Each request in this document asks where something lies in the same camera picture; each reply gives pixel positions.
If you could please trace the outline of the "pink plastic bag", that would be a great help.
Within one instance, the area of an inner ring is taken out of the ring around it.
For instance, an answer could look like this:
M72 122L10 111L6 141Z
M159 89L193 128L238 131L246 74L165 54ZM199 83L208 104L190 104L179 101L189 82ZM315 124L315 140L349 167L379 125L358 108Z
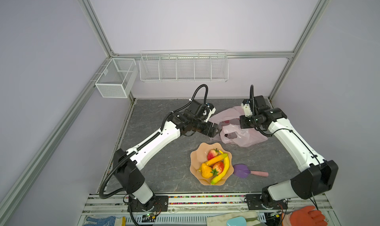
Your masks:
M242 129L240 127L240 116L244 111L240 106L226 109L218 114L213 115L209 121L218 125L220 133L212 138L214 141L220 141L224 144L235 144L240 147L250 147L268 140L255 129Z

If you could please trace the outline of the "red strawberry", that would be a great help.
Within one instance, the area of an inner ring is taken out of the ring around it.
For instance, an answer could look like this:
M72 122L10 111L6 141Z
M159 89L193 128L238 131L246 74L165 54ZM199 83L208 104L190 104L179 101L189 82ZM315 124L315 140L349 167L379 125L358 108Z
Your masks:
M211 173L213 176L218 176L220 175L224 170L224 163L223 161L217 162L212 166L212 171Z
M207 160L211 160L219 155L219 152L217 149L212 149L207 154Z

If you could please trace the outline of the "small yellow-green banana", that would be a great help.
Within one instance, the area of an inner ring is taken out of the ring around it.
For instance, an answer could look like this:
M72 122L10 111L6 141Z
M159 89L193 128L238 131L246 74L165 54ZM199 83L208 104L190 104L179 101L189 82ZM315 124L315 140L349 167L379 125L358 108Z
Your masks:
M218 156L216 156L216 157L208 160L207 162L205 162L205 164L207 166L212 166L212 165L216 164L217 162L220 162L220 161L224 160L226 157L228 157L227 153L220 154L220 155L218 155Z

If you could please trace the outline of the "long yellow banana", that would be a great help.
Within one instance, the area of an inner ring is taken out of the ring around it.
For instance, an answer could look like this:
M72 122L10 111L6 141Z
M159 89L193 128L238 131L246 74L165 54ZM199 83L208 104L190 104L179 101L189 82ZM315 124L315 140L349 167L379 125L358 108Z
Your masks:
M229 156L226 157L226 158L225 158L224 160L222 160L222 161L223 161L223 163L224 163L224 170L223 170L223 172L222 172L220 175L218 175L218 176L214 176L214 178L211 180L211 184L212 184L212 185L215 185L215 184L217 184L218 182L220 182L221 179L227 174L227 172L228 172L228 170L229 170L229 168L230 168L230 163L231 163L231 161L230 161Z

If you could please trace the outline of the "yellow pear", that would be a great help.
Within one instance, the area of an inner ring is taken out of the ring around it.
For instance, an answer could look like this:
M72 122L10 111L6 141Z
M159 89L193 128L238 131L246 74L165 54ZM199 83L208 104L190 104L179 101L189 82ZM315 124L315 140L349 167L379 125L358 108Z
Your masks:
M206 165L205 163L202 163L200 171L201 171L201 176L205 179L209 179L213 177L213 169L210 166Z

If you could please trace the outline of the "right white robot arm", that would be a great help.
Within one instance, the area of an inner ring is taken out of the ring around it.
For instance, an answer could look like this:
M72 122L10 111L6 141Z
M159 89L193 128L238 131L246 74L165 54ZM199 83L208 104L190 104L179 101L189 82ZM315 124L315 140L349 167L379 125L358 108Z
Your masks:
M276 137L299 169L299 174L293 178L262 189L258 201L265 209L272 209L285 199L310 199L333 188L338 165L318 154L280 108L271 108L263 96L253 93L241 107L244 111L239 118L241 128L256 129L266 137Z

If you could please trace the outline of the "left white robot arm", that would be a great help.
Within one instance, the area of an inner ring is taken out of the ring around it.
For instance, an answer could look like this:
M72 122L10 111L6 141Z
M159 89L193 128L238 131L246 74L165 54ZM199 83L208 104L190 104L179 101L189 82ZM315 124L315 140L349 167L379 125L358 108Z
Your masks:
M161 127L148 138L126 151L117 151L111 175L119 181L121 190L143 205L152 203L155 194L145 182L141 170L166 145L188 132L198 132L210 138L216 136L219 127L209 121L215 111L211 103L192 100L183 109L168 113Z

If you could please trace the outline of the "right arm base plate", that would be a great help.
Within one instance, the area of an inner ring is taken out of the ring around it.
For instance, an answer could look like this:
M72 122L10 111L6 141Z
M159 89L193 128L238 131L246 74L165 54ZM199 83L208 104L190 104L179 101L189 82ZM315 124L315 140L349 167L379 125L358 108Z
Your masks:
M286 200L275 201L267 194L247 194L244 202L249 210L287 210Z

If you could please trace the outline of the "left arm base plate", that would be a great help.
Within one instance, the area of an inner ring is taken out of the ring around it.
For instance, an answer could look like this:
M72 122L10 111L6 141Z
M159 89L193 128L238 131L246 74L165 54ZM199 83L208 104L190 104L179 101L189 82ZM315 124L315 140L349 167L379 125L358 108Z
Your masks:
M169 206L167 195L153 195L145 204L134 198L130 198L128 201L132 212L167 212Z

